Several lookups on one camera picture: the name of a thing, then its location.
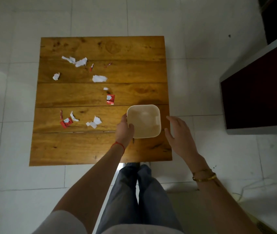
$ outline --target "wooden table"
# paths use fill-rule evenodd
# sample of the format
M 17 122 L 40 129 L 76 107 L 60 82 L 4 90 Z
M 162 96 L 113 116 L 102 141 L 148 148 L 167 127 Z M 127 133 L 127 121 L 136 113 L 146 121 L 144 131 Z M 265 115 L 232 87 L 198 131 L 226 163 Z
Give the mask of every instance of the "wooden table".
M 77 61 L 87 57 L 88 61 L 86 66 L 75 67 L 62 56 Z M 58 72 L 60 77 L 55 81 L 52 77 Z M 96 74 L 108 80 L 94 83 Z M 114 105 L 107 104 L 104 87 L 115 95 Z M 169 99 L 163 36 L 42 38 L 29 165 L 96 163 L 114 143 L 121 116 L 138 104 L 159 107 L 161 133 L 135 139 L 121 162 L 172 160 L 164 135 L 164 128 L 170 128 L 170 124 L 165 118 Z M 79 121 L 63 128 L 61 110 L 64 119 L 73 111 Z M 95 115 L 102 124 L 96 129 L 86 126 Z

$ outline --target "person's left arm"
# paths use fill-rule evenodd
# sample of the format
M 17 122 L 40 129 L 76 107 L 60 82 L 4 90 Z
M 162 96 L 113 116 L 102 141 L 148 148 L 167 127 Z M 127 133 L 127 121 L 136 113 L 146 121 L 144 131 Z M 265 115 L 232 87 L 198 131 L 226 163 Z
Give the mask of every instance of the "person's left arm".
M 132 140 L 134 126 L 127 124 L 124 114 L 117 125 L 116 141 L 125 148 Z M 87 233 L 92 233 L 97 217 L 107 195 L 113 176 L 120 163 L 124 149 L 120 144 L 113 145 L 109 151 L 78 180 L 60 199 L 53 211 L 65 210 L 78 218 Z

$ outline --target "square wooden table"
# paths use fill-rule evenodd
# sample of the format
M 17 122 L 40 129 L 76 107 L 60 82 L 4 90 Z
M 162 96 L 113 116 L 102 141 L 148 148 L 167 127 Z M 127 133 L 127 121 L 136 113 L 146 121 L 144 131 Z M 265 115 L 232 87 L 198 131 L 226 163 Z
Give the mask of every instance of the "square wooden table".
M 62 56 L 76 61 L 87 57 L 88 61 L 86 66 L 75 67 Z M 55 81 L 52 77 L 58 72 L 60 77 Z M 93 75 L 108 80 L 94 83 Z M 115 95 L 114 105 L 107 104 L 104 87 Z M 170 124 L 165 118 L 169 99 L 163 36 L 42 38 L 29 165 L 96 163 L 114 143 L 121 116 L 138 104 L 158 106 L 161 133 L 135 139 L 121 162 L 172 160 L 164 134 Z M 79 121 L 63 128 L 61 110 L 64 119 L 73 111 Z M 102 124 L 93 129 L 86 122 L 93 121 L 95 115 Z

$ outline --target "hand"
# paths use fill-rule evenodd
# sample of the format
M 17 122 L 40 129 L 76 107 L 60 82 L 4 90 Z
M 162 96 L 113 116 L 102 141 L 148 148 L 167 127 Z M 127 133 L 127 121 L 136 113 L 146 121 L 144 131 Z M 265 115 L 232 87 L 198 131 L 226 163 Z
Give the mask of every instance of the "hand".
M 166 138 L 172 149 L 184 160 L 187 160 L 191 156 L 199 155 L 194 139 L 191 136 L 191 131 L 186 125 L 186 122 L 178 117 L 167 116 L 167 119 L 173 126 L 175 136 L 175 138 L 173 138 L 169 130 L 167 128 L 164 129 Z
M 134 125 L 127 123 L 127 114 L 125 113 L 121 122 L 117 125 L 116 129 L 116 141 L 121 143 L 125 148 L 129 145 L 134 136 Z

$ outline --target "white paper scrap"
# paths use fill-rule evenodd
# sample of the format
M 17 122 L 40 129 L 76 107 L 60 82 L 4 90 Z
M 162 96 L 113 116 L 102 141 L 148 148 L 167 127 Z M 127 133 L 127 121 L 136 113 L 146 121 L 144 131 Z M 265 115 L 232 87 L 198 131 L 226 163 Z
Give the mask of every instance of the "white paper scrap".
M 76 119 L 76 118 L 74 117 L 73 112 L 74 112 L 74 111 L 71 111 L 71 113 L 70 113 L 71 119 L 72 119 L 73 121 L 79 121 L 78 119 Z
M 94 117 L 94 120 L 93 120 L 93 121 L 95 122 L 96 125 L 99 125 L 99 124 L 102 123 L 102 121 L 100 120 L 100 118 L 97 117 L 97 116 Z
M 102 75 L 93 75 L 93 82 L 105 82 L 108 78 Z
M 96 123 L 95 122 L 87 122 L 86 123 L 87 126 L 92 126 L 94 129 L 97 127 Z
M 86 65 L 87 60 L 88 59 L 85 57 L 85 58 L 81 59 L 80 61 L 77 61 L 76 62 L 76 67 L 79 67 L 79 66 L 82 66 L 82 65 Z
M 62 59 L 65 59 L 65 60 L 69 61 L 72 64 L 76 63 L 76 59 L 74 59 L 73 57 L 66 58 L 66 57 L 62 56 Z
M 53 80 L 58 80 L 59 75 L 60 75 L 60 73 L 56 73 L 56 74 L 54 74 L 54 76 L 53 76 Z

